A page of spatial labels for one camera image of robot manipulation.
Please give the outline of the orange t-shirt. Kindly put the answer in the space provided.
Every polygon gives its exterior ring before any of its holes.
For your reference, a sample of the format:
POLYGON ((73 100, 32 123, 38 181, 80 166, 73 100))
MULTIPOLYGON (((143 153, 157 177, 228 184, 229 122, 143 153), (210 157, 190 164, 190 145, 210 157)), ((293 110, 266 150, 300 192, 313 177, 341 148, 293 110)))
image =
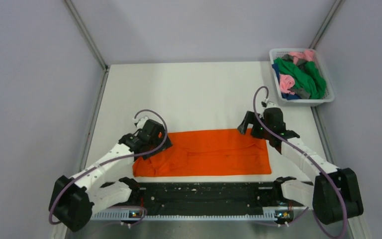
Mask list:
POLYGON ((172 132, 172 146, 133 164, 135 177, 269 175, 267 143, 236 129, 172 132))

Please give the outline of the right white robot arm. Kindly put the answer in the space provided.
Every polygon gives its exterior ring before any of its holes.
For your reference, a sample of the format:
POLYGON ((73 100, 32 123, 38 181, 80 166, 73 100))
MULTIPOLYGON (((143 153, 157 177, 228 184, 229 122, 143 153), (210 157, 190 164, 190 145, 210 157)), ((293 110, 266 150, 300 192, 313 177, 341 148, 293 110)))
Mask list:
POLYGON ((267 107, 261 114, 247 111, 238 131, 264 139, 310 180, 306 184, 294 177, 279 177, 274 182, 272 200, 278 205, 296 201, 311 208, 317 219, 329 225, 364 213, 363 201, 356 173, 341 169, 311 150, 300 135, 286 128, 283 112, 278 107, 267 107))

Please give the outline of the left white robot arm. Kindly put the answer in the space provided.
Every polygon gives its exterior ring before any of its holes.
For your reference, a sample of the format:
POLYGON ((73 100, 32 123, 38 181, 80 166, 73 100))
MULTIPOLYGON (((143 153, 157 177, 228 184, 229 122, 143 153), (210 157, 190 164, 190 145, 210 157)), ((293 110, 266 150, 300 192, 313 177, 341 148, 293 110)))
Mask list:
POLYGON ((83 171, 61 176, 54 184, 49 212, 72 232, 81 230, 95 214, 116 204, 139 201, 133 176, 135 160, 148 159, 172 146, 165 122, 143 117, 102 158, 83 171))

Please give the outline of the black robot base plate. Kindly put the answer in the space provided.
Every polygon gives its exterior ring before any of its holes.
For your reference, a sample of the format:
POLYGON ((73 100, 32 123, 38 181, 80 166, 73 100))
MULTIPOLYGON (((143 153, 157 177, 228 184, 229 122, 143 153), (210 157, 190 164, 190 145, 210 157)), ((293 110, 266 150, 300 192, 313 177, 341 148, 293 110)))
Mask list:
POLYGON ((149 216, 258 216, 268 207, 302 204, 275 198, 272 182, 140 183, 122 206, 141 206, 149 216))

